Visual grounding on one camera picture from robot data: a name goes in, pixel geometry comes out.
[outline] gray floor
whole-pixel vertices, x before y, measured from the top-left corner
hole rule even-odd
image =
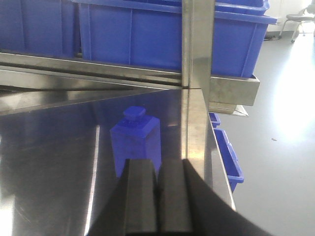
[[[315,236],[315,38],[265,41],[250,117],[220,115],[245,182],[238,211],[276,236]]]

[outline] stainless steel table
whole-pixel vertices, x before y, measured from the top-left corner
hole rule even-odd
[[[85,235],[117,182],[109,130],[133,105],[161,120],[162,158],[188,158],[235,208],[200,89],[6,93],[0,97],[1,212],[8,220],[2,230]]]

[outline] chair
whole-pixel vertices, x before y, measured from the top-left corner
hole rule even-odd
[[[315,23],[315,3],[310,4],[308,7],[304,8],[303,10],[301,10],[299,12],[299,14],[289,14],[286,16],[287,20],[285,21],[280,34],[279,34],[279,38],[281,38],[282,36],[282,32],[284,30],[285,24],[288,21],[295,21],[295,22],[299,22],[298,26],[296,27],[292,38],[291,38],[291,43],[295,42],[295,39],[297,38],[299,32],[299,27],[302,26],[303,23],[309,23],[309,22],[314,22]]]

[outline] chair leg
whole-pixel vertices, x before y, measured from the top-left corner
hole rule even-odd
[[[298,36],[298,30],[299,30],[299,27],[300,27],[300,25],[301,25],[301,23],[299,23],[298,25],[297,25],[297,27],[296,27],[296,29],[295,29],[295,31],[294,31],[294,33],[293,33],[293,35],[292,35],[292,38],[291,38],[291,43],[294,43],[295,42],[295,39],[297,38],[297,36]]]
[[[302,27],[303,36],[305,36],[305,31],[304,31],[303,23],[301,23],[301,27]]]
[[[282,32],[284,31],[284,27],[285,27],[285,25],[286,25],[286,23],[287,23],[288,21],[289,21],[289,20],[286,20],[286,21],[284,22],[284,24],[283,24],[283,26],[282,26],[282,29],[281,29],[281,31],[280,31],[280,33],[279,33],[278,38],[282,38]]]

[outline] blue storage bin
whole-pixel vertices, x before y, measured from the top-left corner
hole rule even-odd
[[[181,70],[182,8],[176,1],[72,1],[80,3],[84,59]],[[268,24],[275,23],[271,17],[216,11],[212,74],[251,77]]]
[[[214,128],[221,124],[221,120],[217,113],[209,113],[211,124]]]
[[[268,0],[217,0],[215,10],[262,16],[269,8]]]
[[[223,159],[225,171],[227,178],[231,187],[232,192],[234,192],[236,185],[238,183],[244,182],[244,175],[241,167],[238,164],[238,159],[236,153],[229,142],[226,132],[223,129],[215,128],[215,135]]]
[[[0,50],[73,57],[80,46],[76,10],[67,0],[1,0]]]
[[[231,12],[215,12],[212,74],[250,78],[268,24],[277,19]]]
[[[84,59],[181,69],[182,8],[125,0],[73,0]]]

